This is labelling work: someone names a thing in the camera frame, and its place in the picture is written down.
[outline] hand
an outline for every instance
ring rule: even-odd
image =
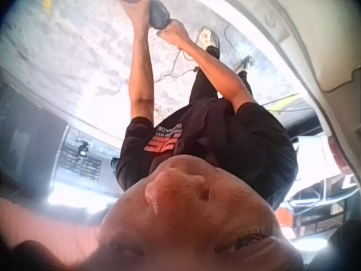
[[[123,8],[133,24],[134,32],[147,32],[150,29],[150,0],[121,0]]]
[[[172,20],[166,29],[157,33],[157,36],[179,49],[184,49],[184,45],[192,42],[184,25],[178,20]]]

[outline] black t-shirt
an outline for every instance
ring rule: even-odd
[[[224,99],[204,98],[157,127],[143,117],[127,128],[116,176],[124,190],[162,161],[181,154],[200,157],[239,177],[274,209],[297,174],[297,158],[281,123],[256,103],[237,114]]]

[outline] garage floor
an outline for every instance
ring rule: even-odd
[[[256,60],[249,81],[260,104],[298,93],[242,33],[228,27],[215,12],[194,0],[163,2],[194,40],[203,26],[212,28],[221,42],[221,60],[229,67],[235,69],[247,55]],[[155,34],[152,30],[149,43],[158,79],[171,71],[178,50]],[[0,67],[19,83],[18,91],[121,142],[130,121],[127,79],[133,29],[119,0],[19,0],[7,14],[1,36]],[[174,75],[195,65],[181,54]],[[194,79],[195,74],[188,72],[156,84],[157,123],[187,104]],[[299,107],[308,105],[299,99]],[[283,123],[300,117],[300,113],[286,115],[276,113]]]

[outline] shoe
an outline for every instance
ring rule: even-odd
[[[254,58],[248,55],[242,59],[241,64],[236,69],[236,73],[239,74],[240,72],[246,72],[252,66],[254,66]]]
[[[213,46],[218,49],[220,47],[217,34],[208,27],[202,28],[196,43],[203,50],[206,50],[209,46]]]

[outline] nose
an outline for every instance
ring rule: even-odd
[[[145,190],[146,200],[157,217],[189,217],[209,200],[204,176],[189,175],[179,169],[159,173]]]

